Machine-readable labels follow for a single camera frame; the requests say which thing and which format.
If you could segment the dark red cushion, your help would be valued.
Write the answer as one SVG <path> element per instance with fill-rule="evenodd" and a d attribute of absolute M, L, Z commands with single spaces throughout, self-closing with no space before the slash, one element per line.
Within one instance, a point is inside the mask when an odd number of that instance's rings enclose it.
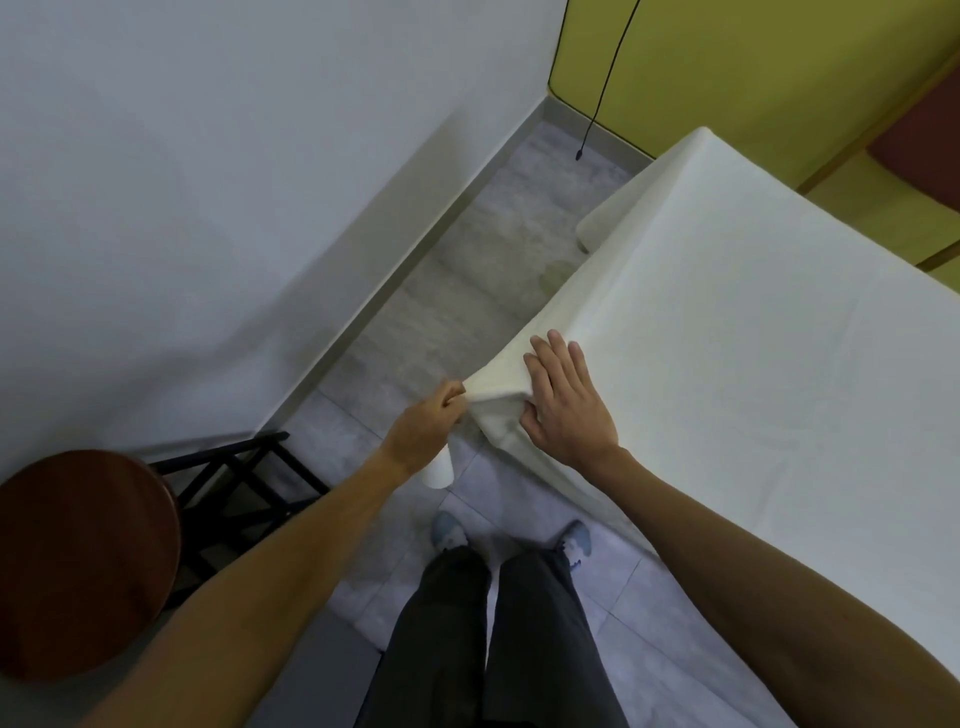
<path fill-rule="evenodd" d="M 873 140 L 868 153 L 901 181 L 960 213 L 960 65 Z"/>

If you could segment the person's right grey shoe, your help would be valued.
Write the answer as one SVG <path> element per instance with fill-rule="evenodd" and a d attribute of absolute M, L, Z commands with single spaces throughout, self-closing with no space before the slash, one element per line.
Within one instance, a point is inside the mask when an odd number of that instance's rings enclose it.
<path fill-rule="evenodd" d="M 553 552 L 568 565 L 571 573 L 575 572 L 593 554 L 591 530 L 582 520 L 572 520 L 558 536 L 553 546 Z"/>

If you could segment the person's right hand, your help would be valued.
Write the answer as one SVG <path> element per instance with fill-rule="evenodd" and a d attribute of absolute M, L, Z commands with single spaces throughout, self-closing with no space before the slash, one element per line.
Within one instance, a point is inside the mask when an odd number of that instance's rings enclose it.
<path fill-rule="evenodd" d="M 527 402 L 536 407 L 548 434 L 545 454 L 589 480 L 598 467 L 619 452 L 615 422 L 594 385 L 593 393 L 579 389 L 569 355 L 570 343 L 555 329 L 540 337 L 550 341 L 560 358 L 561 385 L 533 386 L 531 381 L 532 396 Z M 532 353 L 523 355 L 529 375 Z"/>

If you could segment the person's left grey shoe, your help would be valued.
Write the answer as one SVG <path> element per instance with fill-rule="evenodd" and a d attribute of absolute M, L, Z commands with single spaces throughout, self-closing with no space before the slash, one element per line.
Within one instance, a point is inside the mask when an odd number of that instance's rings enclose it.
<path fill-rule="evenodd" d="M 462 523 L 456 516 L 443 510 L 433 517 L 429 537 L 437 554 L 471 547 L 470 538 Z"/>

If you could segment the yellow-green panel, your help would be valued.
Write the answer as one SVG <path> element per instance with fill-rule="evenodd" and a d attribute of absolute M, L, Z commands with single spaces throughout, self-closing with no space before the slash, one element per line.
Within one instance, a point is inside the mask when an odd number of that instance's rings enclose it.
<path fill-rule="evenodd" d="M 548 87 L 655 158 L 708 127 L 788 188 L 960 49 L 960 0 L 568 0 Z"/>

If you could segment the person's left forearm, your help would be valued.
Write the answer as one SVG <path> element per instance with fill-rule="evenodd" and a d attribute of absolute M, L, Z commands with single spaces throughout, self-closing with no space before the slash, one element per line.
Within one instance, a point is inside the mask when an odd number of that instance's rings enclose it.
<path fill-rule="evenodd" d="M 78 728 L 243 728 L 390 495 L 433 458 L 379 446 L 194 592 Z"/>

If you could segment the white table leg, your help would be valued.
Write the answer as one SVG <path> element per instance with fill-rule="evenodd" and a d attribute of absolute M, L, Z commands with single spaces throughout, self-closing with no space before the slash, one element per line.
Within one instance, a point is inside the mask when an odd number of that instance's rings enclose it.
<path fill-rule="evenodd" d="M 428 463 L 419 474 L 422 484 L 431 490 L 445 490 L 450 488 L 456 478 L 450 452 L 450 445 L 446 443 L 438 454 Z"/>
<path fill-rule="evenodd" d="M 606 241 L 630 212 L 633 203 L 614 194 L 588 213 L 575 228 L 579 249 L 590 256 Z"/>

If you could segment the person's grey shoe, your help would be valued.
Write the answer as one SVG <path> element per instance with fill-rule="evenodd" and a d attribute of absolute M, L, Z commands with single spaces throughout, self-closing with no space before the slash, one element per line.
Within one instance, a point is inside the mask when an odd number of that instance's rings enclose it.
<path fill-rule="evenodd" d="M 470 538 L 462 523 L 456 516 L 443 510 L 433 517 L 429 537 L 437 554 L 471 547 Z"/>
<path fill-rule="evenodd" d="M 572 520 L 558 536 L 553 546 L 553 552 L 568 565 L 571 573 L 575 572 L 593 554 L 591 530 L 582 520 Z"/>

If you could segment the dark grey trousers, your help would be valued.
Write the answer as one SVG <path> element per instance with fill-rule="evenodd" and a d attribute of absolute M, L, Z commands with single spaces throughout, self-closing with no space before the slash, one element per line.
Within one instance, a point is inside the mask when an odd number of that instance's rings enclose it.
<path fill-rule="evenodd" d="M 524 551 L 492 573 L 468 546 L 426 566 L 357 728 L 629 728 L 567 556 Z"/>

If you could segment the black stool frame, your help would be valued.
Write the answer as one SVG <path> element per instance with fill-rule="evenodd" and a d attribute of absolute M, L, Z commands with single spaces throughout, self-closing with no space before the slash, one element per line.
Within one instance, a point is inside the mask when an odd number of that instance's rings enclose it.
<path fill-rule="evenodd" d="M 286 431 L 269 431 L 149 464 L 164 480 L 182 473 L 191 476 L 174 492 L 181 535 L 178 568 L 194 580 L 171 589 L 165 611 L 182 606 L 220 572 L 207 552 L 225 549 L 232 556 L 244 555 L 331 491 L 285 446 L 289 437 Z M 270 458 L 284 465 L 308 493 L 294 498 L 269 484 L 258 467 Z"/>

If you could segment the brown round stool seat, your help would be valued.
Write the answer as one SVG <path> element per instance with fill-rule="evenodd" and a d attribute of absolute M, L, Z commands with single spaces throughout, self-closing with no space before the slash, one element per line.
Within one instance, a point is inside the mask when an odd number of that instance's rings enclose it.
<path fill-rule="evenodd" d="M 70 450 L 0 485 L 0 675 L 59 681 L 118 657 L 162 612 L 179 506 L 144 462 Z"/>

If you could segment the person's right forearm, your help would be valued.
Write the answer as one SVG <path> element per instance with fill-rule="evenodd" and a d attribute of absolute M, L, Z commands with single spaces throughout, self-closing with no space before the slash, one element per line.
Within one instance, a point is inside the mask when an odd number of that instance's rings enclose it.
<path fill-rule="evenodd" d="M 636 525 L 798 728 L 960 728 L 960 681 L 885 616 L 621 446 L 579 446 L 570 462 Z"/>

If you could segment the person's left hand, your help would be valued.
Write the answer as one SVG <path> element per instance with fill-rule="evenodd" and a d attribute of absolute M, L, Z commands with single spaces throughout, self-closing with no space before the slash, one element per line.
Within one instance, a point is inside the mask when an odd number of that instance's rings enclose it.
<path fill-rule="evenodd" d="M 407 478 L 422 471 L 448 443 L 467 410 L 467 398 L 439 401 L 439 388 L 396 419 L 379 452 Z"/>

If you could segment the white tablecloth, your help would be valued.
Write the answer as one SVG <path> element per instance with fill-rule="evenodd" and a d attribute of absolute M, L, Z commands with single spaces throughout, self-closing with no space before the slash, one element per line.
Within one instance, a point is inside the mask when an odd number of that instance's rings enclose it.
<path fill-rule="evenodd" d="M 647 470 L 829 579 L 960 679 L 960 295 L 695 129 L 464 382 L 486 438 L 650 553 L 519 424 L 532 335 L 578 342 Z"/>

